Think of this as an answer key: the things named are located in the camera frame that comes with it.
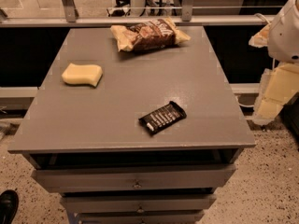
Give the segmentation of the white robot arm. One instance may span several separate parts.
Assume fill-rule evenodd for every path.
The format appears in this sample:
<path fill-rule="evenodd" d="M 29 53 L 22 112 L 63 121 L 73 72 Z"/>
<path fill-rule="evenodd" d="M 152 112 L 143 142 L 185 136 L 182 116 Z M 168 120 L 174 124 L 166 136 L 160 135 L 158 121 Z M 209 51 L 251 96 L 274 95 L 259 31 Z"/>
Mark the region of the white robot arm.
<path fill-rule="evenodd" d="M 298 2 L 288 0 L 275 18 L 249 40 L 250 46 L 267 47 L 268 55 L 278 61 L 277 67 L 265 69 L 261 77 L 252 118 L 257 125 L 273 121 L 299 92 Z"/>

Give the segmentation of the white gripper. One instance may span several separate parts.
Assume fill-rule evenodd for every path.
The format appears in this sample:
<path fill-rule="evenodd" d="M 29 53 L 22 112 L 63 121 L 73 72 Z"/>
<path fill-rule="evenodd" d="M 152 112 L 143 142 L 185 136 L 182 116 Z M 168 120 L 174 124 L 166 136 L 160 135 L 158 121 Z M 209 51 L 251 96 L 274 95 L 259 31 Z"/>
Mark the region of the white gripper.
<path fill-rule="evenodd" d="M 270 25 L 267 24 L 249 40 L 255 48 L 268 46 Z M 259 95 L 253 107 L 252 121 L 257 125 L 267 125 L 280 113 L 283 105 L 299 92 L 299 65 L 280 63 L 271 73 L 263 97 Z"/>

